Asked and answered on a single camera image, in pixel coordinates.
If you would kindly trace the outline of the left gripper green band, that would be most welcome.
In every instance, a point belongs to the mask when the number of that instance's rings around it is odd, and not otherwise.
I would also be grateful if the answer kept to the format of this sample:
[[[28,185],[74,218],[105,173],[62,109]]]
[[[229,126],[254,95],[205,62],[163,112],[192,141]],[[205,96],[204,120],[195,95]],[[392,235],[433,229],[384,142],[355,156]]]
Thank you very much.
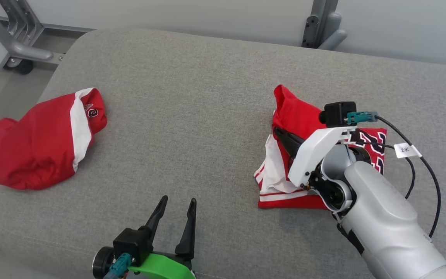
[[[168,196],[164,195],[144,226],[149,233],[151,244],[153,244],[159,221],[165,213],[167,204]],[[175,248],[175,254],[151,253],[144,261],[131,258],[131,272],[141,274],[147,279],[196,279],[191,262],[195,252],[196,214],[197,201],[196,198],[192,198],[187,211],[184,232]]]

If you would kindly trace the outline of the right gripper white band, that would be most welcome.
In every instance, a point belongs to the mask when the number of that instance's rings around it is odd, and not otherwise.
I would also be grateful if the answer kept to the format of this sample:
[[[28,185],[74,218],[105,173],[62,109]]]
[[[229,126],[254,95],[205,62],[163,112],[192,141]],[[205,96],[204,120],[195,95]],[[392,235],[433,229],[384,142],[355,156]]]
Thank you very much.
[[[290,158],[294,159],[288,172],[289,181],[296,187],[307,185],[310,177],[307,173],[312,173],[327,153],[338,142],[349,139],[348,134],[356,129],[357,126],[317,129],[304,140],[285,129],[274,127],[277,139]]]

